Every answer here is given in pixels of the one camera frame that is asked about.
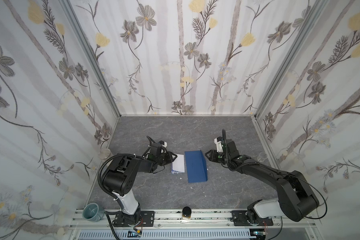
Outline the white letter with blue border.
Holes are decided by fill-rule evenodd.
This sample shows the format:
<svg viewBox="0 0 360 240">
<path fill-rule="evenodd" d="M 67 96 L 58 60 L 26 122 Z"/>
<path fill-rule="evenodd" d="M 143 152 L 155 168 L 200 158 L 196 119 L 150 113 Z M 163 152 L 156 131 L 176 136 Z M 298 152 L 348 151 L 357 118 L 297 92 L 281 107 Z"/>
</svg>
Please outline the white letter with blue border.
<svg viewBox="0 0 360 240">
<path fill-rule="evenodd" d="M 177 155 L 171 164 L 171 173 L 178 174 L 185 172 L 185 157 L 184 155 Z"/>
</svg>

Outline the dark blue envelope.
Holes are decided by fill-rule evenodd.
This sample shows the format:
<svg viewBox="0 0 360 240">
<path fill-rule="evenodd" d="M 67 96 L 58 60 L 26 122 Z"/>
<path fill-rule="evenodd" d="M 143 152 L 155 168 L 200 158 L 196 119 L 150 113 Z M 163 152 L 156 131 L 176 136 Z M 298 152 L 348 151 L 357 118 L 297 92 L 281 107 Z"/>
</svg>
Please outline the dark blue envelope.
<svg viewBox="0 0 360 240">
<path fill-rule="evenodd" d="M 186 151 L 188 183 L 203 183 L 208 181 L 207 163 L 201 150 Z"/>
</svg>

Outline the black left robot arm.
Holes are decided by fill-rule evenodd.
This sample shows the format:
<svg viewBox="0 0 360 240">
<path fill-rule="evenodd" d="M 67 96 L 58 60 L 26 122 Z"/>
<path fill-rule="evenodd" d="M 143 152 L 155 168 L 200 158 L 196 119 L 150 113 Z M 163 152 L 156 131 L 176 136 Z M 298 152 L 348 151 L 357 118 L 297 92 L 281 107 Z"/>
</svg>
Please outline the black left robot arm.
<svg viewBox="0 0 360 240">
<path fill-rule="evenodd" d="M 138 173 L 157 174 L 157 167 L 174 162 L 178 155 L 167 150 L 165 142 L 151 143 L 143 155 L 116 154 L 108 158 L 99 168 L 97 182 L 107 195 L 120 206 L 118 211 L 105 211 L 112 227 L 138 226 L 143 223 L 140 203 L 133 193 Z"/>
</svg>

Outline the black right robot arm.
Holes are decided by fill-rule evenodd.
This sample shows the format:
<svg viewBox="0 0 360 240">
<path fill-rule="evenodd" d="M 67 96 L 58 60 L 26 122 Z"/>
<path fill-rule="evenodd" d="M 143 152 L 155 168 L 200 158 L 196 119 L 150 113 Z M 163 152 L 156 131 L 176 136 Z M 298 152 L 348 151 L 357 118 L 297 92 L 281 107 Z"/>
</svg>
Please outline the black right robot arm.
<svg viewBox="0 0 360 240">
<path fill-rule="evenodd" d="M 287 217 L 299 222 L 320 206 L 313 187 L 300 172 L 278 170 L 241 155 L 231 139 L 218 137 L 215 144 L 217 149 L 205 154 L 209 161 L 221 164 L 232 172 L 254 177 L 277 192 L 276 199 L 258 200 L 247 207 L 246 219 L 250 225 L 258 225 L 269 217 Z"/>
</svg>

